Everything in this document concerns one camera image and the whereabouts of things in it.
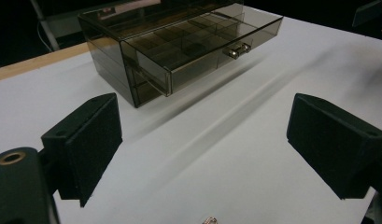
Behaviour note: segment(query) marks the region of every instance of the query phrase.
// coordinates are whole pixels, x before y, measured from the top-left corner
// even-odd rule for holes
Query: cable
[[[49,47],[49,45],[42,39],[42,36],[41,36],[41,34],[39,33],[39,24],[40,24],[40,21],[36,24],[36,32],[38,33],[39,39],[40,39],[41,42],[45,45],[45,47],[48,49],[49,53],[52,53],[53,50],[51,50],[51,48]]]

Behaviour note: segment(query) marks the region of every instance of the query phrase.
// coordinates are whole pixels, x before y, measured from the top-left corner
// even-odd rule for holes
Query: open drawer
[[[281,21],[239,0],[140,0],[79,15],[99,74],[135,107],[255,49]]]

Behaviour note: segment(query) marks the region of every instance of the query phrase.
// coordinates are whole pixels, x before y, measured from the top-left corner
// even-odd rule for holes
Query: dark background
[[[39,0],[40,6],[47,15],[107,2],[109,1]],[[351,26],[356,8],[368,2],[371,2],[371,0],[246,0],[246,5],[286,17],[382,39],[382,17],[357,28]],[[40,41],[36,27],[36,14],[30,1],[0,1],[0,66],[20,62],[49,52]],[[48,42],[42,27],[39,27],[39,32],[42,38]],[[82,41],[81,34],[70,35],[61,40],[63,42],[61,47],[73,46]]]

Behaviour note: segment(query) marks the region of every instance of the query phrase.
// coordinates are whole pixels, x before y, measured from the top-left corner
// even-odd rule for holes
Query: white table
[[[0,81],[0,152],[113,92],[89,52]],[[296,92],[382,130],[382,41],[285,18],[279,35],[183,91],[138,109],[119,97],[124,142],[85,208],[63,224],[361,223],[374,191],[341,201],[287,142]]]

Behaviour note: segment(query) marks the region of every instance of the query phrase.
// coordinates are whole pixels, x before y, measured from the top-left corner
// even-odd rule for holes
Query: acrylic organizer
[[[277,35],[238,0],[138,0],[79,15],[98,73],[133,106],[183,89]]]

